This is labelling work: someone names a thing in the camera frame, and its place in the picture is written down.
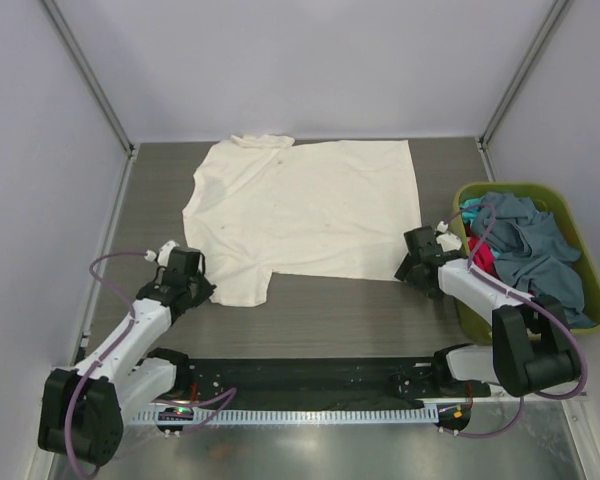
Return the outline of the olive green plastic bin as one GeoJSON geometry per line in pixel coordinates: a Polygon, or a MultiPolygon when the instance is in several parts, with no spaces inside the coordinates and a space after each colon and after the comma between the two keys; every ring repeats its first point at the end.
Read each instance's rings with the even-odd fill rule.
{"type": "MultiPolygon", "coordinates": [[[[538,210],[551,212],[554,215],[556,224],[567,243],[581,252],[581,259],[574,264],[573,269],[578,273],[583,283],[584,313],[595,323],[592,328],[578,329],[571,327],[567,321],[568,327],[575,335],[583,335],[599,329],[600,285],[564,198],[551,188],[534,183],[473,183],[462,187],[453,201],[453,210],[458,212],[460,216],[451,220],[449,227],[462,240],[466,252],[469,252],[468,238],[474,235],[469,225],[462,222],[459,205],[467,199],[482,197],[488,192],[512,193],[518,197],[528,197],[534,202],[538,210]]],[[[489,277],[501,281],[497,275],[496,277],[489,275],[489,277]]]]}

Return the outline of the cream white t shirt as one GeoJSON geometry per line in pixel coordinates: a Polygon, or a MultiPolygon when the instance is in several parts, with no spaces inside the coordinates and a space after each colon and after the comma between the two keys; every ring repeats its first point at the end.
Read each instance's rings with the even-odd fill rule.
{"type": "Polygon", "coordinates": [[[223,306],[265,303],[274,274],[390,281],[421,224],[410,144],[234,136],[211,147],[183,209],[223,306]]]}

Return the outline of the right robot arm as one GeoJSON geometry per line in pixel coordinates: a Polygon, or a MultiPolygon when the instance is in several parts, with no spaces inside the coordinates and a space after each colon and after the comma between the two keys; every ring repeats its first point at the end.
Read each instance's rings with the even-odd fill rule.
{"type": "Polygon", "coordinates": [[[429,298],[450,296],[465,304],[491,327],[491,345],[451,348],[430,372],[433,388],[451,396],[468,380],[479,380],[517,398],[566,400],[582,393],[588,365],[561,303],[507,286],[462,250],[444,250],[438,237],[429,226],[406,232],[408,253],[395,278],[429,298]]]}

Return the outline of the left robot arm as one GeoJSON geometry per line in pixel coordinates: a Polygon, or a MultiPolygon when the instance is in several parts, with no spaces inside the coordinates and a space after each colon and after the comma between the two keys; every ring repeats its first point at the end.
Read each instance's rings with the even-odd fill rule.
{"type": "Polygon", "coordinates": [[[151,346],[213,295],[205,256],[174,241],[142,256],[156,264],[156,274],[127,303],[124,319],[90,355],[47,377],[37,437],[41,449],[101,467],[144,407],[164,394],[178,400],[190,392],[188,356],[151,346]]]}

